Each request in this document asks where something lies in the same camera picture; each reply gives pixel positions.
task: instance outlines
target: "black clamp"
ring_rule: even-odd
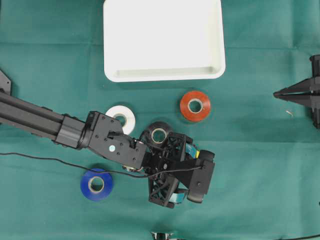
[[[312,77],[290,87],[276,91],[277,99],[297,103],[311,108],[313,125],[320,129],[320,55],[310,57]]]

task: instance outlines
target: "orange tape roll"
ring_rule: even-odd
[[[191,104],[198,104],[197,110],[191,109]],[[185,119],[198,123],[204,120],[211,112],[211,102],[209,97],[201,91],[190,91],[186,93],[180,101],[180,111]]]

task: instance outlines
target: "metal part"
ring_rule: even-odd
[[[0,70],[0,91],[11,95],[11,80]]]
[[[153,240],[183,240],[181,238],[171,238],[173,233],[151,232]]]
[[[312,77],[290,87],[276,91],[277,99],[297,103],[311,108],[313,125],[320,129],[320,55],[310,57]]]

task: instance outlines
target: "green cloth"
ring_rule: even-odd
[[[216,168],[203,204],[186,200],[168,209],[148,202],[145,179],[114,174],[111,195],[92,202],[80,190],[82,170],[1,157],[0,239],[150,240],[150,231],[162,231],[187,240],[271,240],[320,233],[320,132],[308,109],[273,97],[312,75],[320,1],[222,5],[221,78],[113,83],[104,74],[102,0],[1,1],[0,69],[13,81],[14,96],[82,120],[88,111],[124,104],[136,116],[133,137],[165,121],[216,153]],[[197,124],[179,110],[193,89],[207,93],[213,108]],[[0,152],[121,170],[89,150],[55,146],[6,125],[0,133]]]

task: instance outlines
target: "blue tape roll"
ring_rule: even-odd
[[[103,169],[100,168],[93,168],[91,170],[103,172]],[[102,189],[99,191],[94,191],[91,188],[91,183],[94,178],[100,178],[103,181]],[[112,177],[109,173],[98,173],[93,171],[87,171],[80,183],[81,191],[83,195],[92,201],[98,202],[102,199],[105,199],[108,197],[108,195],[111,193],[112,188],[114,186],[114,182],[112,180]]]

